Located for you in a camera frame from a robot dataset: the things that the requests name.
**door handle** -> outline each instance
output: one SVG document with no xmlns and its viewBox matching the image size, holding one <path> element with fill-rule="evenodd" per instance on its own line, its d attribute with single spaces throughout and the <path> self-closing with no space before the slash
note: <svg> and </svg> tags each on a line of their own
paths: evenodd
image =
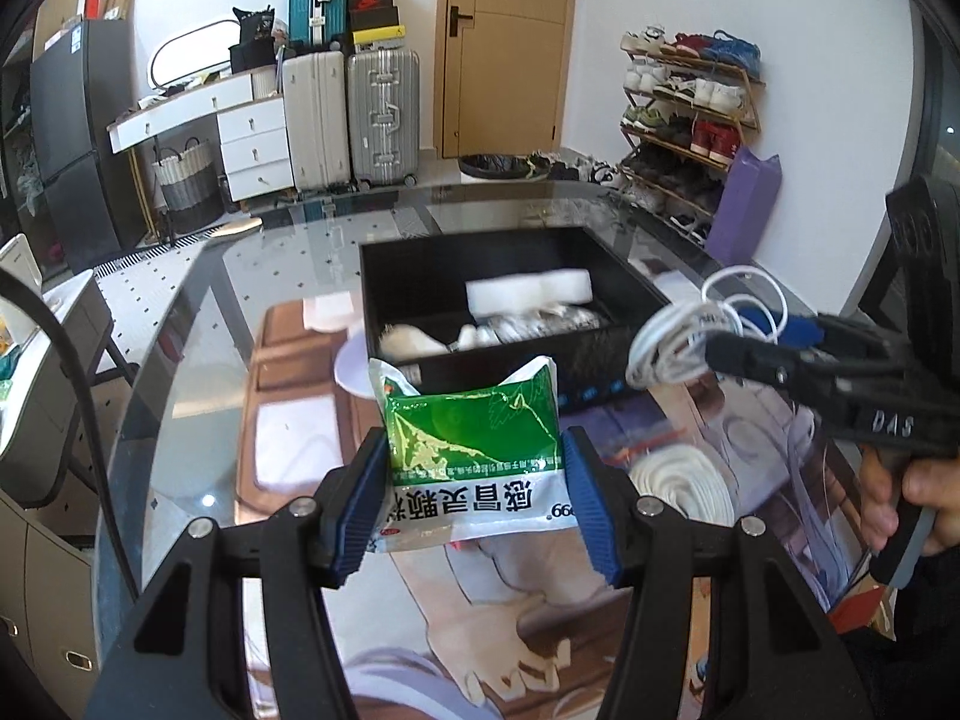
<svg viewBox="0 0 960 720">
<path fill-rule="evenodd" d="M 450 37 L 457 37 L 457 26 L 459 22 L 472 22 L 472 16 L 464 16 L 457 5 L 450 5 Z"/>
</svg>

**coiled white cable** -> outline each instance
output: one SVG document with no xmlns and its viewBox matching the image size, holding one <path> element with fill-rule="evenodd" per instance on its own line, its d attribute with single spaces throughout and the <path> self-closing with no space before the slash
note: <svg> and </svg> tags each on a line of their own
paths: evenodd
<svg viewBox="0 0 960 720">
<path fill-rule="evenodd" d="M 779 300 L 779 322 L 766 304 L 753 295 L 740 293 L 723 300 L 711 300 L 709 293 L 717 284 L 734 276 L 757 276 L 766 281 Z M 717 332 L 737 333 L 739 336 L 761 338 L 776 343 L 784 333 L 789 320 L 784 291 L 773 277 L 753 266 L 733 266 L 717 271 L 704 281 L 699 303 L 673 303 L 660 309 L 630 346 L 627 362 L 627 384 L 634 389 L 650 389 L 656 384 L 683 384 L 709 372 L 704 361 L 707 338 Z M 750 305 L 760 309 L 768 322 L 764 332 L 749 319 L 737 313 L 738 306 Z"/>
<path fill-rule="evenodd" d="M 720 471 L 697 447 L 672 445 L 638 459 L 630 481 L 640 495 L 655 495 L 688 519 L 727 528 L 736 521 Z"/>
</svg>

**drawer handle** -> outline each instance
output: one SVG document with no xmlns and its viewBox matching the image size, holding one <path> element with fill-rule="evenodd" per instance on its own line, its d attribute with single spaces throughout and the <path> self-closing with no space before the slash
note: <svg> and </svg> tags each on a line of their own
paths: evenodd
<svg viewBox="0 0 960 720">
<path fill-rule="evenodd" d="M 64 660 L 80 671 L 93 671 L 93 661 L 85 655 L 73 650 L 64 650 Z"/>
</svg>

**green medicine packet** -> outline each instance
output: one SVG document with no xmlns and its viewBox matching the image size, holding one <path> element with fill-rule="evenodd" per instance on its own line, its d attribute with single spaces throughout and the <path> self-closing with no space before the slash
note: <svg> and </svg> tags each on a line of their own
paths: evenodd
<svg viewBox="0 0 960 720">
<path fill-rule="evenodd" d="M 420 395 L 378 360 L 371 360 L 371 381 L 392 472 L 373 551 L 576 524 L 549 358 L 536 358 L 497 386 L 457 394 Z"/>
</svg>

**black box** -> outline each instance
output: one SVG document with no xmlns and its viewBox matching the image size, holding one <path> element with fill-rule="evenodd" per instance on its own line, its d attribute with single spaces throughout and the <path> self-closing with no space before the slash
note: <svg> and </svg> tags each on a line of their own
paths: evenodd
<svg viewBox="0 0 960 720">
<path fill-rule="evenodd" d="M 378 7 L 373 10 L 356 10 L 350 14 L 350 31 L 376 29 L 381 26 L 397 26 L 400 11 L 396 7 Z"/>
<path fill-rule="evenodd" d="M 606 322 L 598 330 L 563 333 L 397 364 L 423 394 L 499 384 L 538 355 L 557 364 L 560 410 L 586 408 L 622 394 L 630 344 L 668 300 L 590 230 L 556 227 L 441 235 L 360 247 L 367 351 L 391 324 L 411 324 L 441 343 L 474 324 L 467 281 L 563 268 L 587 269 L 593 303 Z"/>
<path fill-rule="evenodd" d="M 373 10 L 378 7 L 392 7 L 394 0 L 347 0 L 347 10 L 353 13 L 357 10 Z"/>
</svg>

